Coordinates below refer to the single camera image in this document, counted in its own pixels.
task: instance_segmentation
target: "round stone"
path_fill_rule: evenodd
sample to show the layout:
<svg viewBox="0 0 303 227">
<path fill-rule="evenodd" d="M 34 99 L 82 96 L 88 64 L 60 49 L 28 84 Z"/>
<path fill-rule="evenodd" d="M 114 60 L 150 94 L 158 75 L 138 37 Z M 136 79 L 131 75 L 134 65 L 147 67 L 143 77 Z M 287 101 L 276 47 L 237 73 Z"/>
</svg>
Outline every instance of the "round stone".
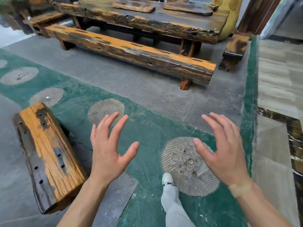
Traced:
<svg viewBox="0 0 303 227">
<path fill-rule="evenodd" d="M 119 112 L 119 116 L 114 120 L 113 125 L 124 115 L 124 104 L 115 99 L 106 99 L 95 103 L 90 107 L 87 114 L 89 122 L 98 125 L 105 115 L 110 115 Z"/>
<path fill-rule="evenodd" d="M 197 153 L 193 137 L 179 137 L 170 140 L 162 153 L 162 167 L 169 172 L 179 191 L 190 196 L 206 196 L 219 186 L 214 176 Z"/>
<path fill-rule="evenodd" d="M 35 76 L 37 76 L 38 72 L 39 70 L 33 67 L 16 69 L 2 76 L 0 82 L 6 85 L 21 84 L 33 79 Z"/>
<path fill-rule="evenodd" d="M 7 61 L 0 60 L 0 68 L 4 68 L 7 65 Z"/>
<path fill-rule="evenodd" d="M 47 107 L 52 107 L 63 98 L 64 90 L 61 88 L 46 88 L 29 99 L 29 104 L 34 105 L 43 102 Z"/>
</svg>

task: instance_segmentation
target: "person's left hand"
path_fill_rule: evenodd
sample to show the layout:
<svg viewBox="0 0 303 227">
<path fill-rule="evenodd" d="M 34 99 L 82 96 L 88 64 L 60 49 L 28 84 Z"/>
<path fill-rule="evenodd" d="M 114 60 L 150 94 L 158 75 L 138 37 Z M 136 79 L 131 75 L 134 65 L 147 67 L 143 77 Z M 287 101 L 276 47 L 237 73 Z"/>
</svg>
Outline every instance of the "person's left hand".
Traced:
<svg viewBox="0 0 303 227">
<path fill-rule="evenodd" d="M 128 119 L 128 116 L 124 115 L 110 134 L 109 128 L 118 115 L 118 112 L 106 115 L 98 126 L 94 124 L 92 127 L 93 163 L 89 179 L 97 183 L 97 186 L 108 186 L 119 177 L 136 156 L 140 146 L 140 142 L 134 142 L 123 156 L 117 152 L 120 133 Z"/>
</svg>

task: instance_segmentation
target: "skin-colored wrist patch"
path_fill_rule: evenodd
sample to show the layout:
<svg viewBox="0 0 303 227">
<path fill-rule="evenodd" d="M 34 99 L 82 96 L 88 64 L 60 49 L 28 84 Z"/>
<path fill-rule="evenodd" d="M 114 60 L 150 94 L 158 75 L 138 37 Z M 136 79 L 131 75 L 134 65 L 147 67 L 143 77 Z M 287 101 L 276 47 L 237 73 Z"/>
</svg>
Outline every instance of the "skin-colored wrist patch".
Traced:
<svg viewBox="0 0 303 227">
<path fill-rule="evenodd" d="M 250 190 L 252 187 L 252 182 L 250 181 L 244 181 L 244 182 L 238 182 L 236 184 L 233 184 L 228 187 L 234 198 L 241 197 L 243 194 L 245 194 L 247 191 Z"/>
</svg>

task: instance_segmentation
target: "shoe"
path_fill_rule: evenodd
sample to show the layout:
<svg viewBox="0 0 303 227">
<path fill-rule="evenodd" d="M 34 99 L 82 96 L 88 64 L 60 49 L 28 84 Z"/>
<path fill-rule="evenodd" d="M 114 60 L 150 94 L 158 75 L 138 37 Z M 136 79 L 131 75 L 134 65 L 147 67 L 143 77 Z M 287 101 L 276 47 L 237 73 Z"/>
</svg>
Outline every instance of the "shoe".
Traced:
<svg viewBox="0 0 303 227">
<path fill-rule="evenodd" d="M 174 185 L 174 181 L 170 173 L 165 172 L 162 176 L 162 186 Z"/>
</svg>

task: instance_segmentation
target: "white pants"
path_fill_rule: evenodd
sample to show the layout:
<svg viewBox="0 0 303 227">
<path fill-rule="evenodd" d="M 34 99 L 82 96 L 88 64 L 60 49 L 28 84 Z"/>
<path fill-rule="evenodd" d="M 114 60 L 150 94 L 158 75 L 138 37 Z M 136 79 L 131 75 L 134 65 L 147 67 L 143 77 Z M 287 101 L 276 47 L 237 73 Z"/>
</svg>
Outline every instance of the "white pants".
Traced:
<svg viewBox="0 0 303 227">
<path fill-rule="evenodd" d="M 163 187 L 161 204 L 166 212 L 166 227 L 195 227 L 182 207 L 177 187 L 172 185 Z"/>
</svg>

